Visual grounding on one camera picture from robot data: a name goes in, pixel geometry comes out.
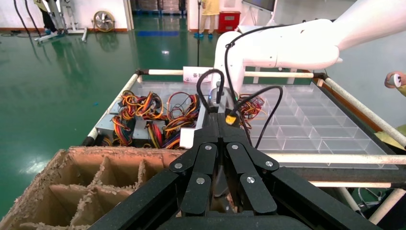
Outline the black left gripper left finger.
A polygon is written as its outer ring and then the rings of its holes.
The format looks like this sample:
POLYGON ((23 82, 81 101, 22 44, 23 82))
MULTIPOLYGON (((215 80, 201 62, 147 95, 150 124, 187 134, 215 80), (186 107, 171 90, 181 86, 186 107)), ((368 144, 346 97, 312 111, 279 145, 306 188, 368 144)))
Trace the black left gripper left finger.
POLYGON ((91 230, 184 230, 205 217, 213 199, 218 119, 195 131, 193 146, 102 216, 91 230))

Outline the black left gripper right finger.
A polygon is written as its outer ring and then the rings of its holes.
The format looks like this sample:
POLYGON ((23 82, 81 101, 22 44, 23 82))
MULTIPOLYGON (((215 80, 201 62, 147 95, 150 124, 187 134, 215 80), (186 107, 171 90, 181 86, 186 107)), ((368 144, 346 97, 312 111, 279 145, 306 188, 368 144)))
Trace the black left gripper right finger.
POLYGON ((244 230, 375 230, 377 226, 252 147, 219 115, 222 162, 244 230))

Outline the bystander hand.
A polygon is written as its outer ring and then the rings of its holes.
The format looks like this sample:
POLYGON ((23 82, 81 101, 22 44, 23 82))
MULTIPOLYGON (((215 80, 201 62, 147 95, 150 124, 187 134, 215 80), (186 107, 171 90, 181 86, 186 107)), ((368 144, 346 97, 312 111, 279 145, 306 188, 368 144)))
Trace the bystander hand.
POLYGON ((400 71, 393 71, 386 75, 384 85, 387 88, 400 88, 406 84, 406 74, 400 71))

